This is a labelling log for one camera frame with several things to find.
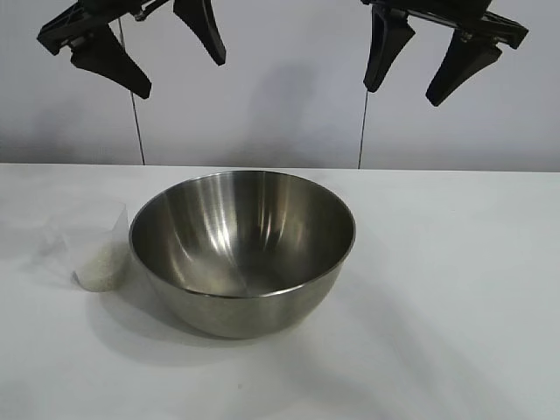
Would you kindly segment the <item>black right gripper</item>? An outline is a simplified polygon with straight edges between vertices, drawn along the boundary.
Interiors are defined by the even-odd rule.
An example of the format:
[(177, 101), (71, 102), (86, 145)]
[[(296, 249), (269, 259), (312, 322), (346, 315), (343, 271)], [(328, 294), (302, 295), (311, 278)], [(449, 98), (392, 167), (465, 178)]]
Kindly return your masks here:
[(426, 98), (434, 107), (470, 77), (500, 58), (502, 50), (493, 40), (518, 48), (529, 33), (526, 27), (514, 20), (489, 11), (491, 1), (486, 0), (362, 3), (372, 6), (372, 36), (363, 81), (368, 92), (376, 92), (380, 88), (396, 57), (414, 37), (415, 31), (409, 25), (408, 16), (457, 29), (426, 91)]

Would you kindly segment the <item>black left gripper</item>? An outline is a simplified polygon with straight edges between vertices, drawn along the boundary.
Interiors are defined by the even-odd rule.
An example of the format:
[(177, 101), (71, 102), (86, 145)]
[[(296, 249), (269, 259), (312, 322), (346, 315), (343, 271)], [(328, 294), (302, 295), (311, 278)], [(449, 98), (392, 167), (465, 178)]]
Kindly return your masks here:
[[(37, 41), (52, 55), (71, 41), (125, 14), (135, 15), (147, 0), (80, 0), (44, 24)], [(217, 66), (226, 63), (227, 50), (215, 20), (211, 0), (175, 0), (173, 12), (189, 27)], [(72, 64), (98, 74), (147, 99), (151, 81), (125, 52), (114, 34), (92, 34), (73, 49)]]

